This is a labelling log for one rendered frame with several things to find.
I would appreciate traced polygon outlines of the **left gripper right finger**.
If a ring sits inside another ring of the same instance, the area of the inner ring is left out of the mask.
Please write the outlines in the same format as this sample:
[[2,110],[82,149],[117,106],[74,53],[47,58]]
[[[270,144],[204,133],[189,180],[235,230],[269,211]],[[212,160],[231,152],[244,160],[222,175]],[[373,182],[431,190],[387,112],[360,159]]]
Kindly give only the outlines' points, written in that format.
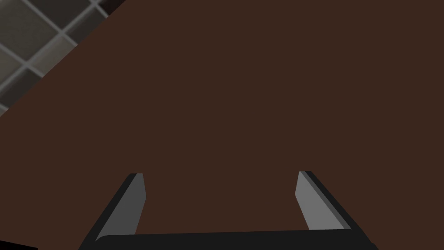
[[307,171],[298,174],[295,197],[309,230],[351,228]]

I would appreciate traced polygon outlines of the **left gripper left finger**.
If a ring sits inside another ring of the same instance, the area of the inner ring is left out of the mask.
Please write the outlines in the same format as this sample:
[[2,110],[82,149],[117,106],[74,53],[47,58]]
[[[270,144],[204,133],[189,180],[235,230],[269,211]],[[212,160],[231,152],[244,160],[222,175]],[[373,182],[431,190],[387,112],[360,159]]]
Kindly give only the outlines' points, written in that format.
[[135,234],[145,201],[143,174],[129,174],[96,220],[89,238],[97,240],[108,235]]

